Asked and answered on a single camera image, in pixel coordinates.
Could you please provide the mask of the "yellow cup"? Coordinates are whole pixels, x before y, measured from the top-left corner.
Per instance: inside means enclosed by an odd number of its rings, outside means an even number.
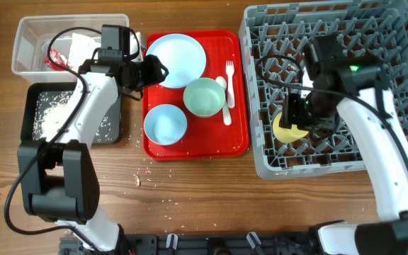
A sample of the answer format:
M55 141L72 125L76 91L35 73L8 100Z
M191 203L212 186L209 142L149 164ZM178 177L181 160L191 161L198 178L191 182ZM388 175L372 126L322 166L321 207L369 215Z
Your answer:
M300 130L297 125L292 124L291 128L281 127L282 113L279 113L273 120L272 130L276 139L282 143L292 143L306 137L309 132Z

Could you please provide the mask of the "light blue bowl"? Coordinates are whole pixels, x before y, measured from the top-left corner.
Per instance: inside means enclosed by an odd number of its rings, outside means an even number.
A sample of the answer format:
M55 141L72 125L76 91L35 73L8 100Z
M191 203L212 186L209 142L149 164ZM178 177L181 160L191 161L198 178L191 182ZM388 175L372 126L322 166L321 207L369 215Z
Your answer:
M151 109L144 118L144 133L157 145L173 145L186 133L188 121L177 106L161 104Z

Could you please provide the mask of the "green bowl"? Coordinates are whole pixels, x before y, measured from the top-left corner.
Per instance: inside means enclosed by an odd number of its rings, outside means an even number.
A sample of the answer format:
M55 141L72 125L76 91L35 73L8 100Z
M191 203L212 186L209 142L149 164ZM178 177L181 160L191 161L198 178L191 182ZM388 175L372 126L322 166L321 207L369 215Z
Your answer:
M225 91L214 79L199 78L187 85L183 102L195 116L208 118L222 109Z

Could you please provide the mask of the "rice and food scraps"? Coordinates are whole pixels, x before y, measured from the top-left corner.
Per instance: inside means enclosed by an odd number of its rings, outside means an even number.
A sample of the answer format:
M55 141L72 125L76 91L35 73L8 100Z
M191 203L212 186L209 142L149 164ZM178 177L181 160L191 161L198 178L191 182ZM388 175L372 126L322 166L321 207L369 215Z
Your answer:
M46 128L49 127L47 117L64 110L72 94L73 91L42 91L39 93L33 121L32 138L34 140L40 139ZM104 115L94 136L94 144L117 142L120 134L120 107L121 100L118 98Z

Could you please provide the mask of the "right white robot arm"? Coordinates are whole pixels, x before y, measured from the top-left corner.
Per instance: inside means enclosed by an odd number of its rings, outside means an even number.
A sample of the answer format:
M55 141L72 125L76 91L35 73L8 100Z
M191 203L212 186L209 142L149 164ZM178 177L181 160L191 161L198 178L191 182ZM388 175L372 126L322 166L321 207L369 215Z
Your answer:
M408 254L408 141L390 80L374 55L348 57L335 35L313 38L289 85L280 126L313 130L337 115L350 130L373 186L379 221L311 227L309 254Z

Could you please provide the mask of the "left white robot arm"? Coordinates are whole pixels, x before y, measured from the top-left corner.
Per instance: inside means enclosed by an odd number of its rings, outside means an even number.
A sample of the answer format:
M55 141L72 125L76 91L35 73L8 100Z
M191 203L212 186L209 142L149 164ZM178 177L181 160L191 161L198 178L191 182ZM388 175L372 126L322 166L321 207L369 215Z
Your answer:
M49 229L24 230L10 217L10 205L21 188L29 215L53 222L53 230L69 230L84 245L86 254L134 254L135 248L123 227L110 220L99 207L100 186L89 154L94 136L108 109L121 95L163 82L169 70L158 57L136 59L130 51L134 30L103 25L101 45L74 72L74 93L65 113L52 131L39 140L24 140L18 147L19 175L4 204L4 220L12 231L24 235L48 233Z

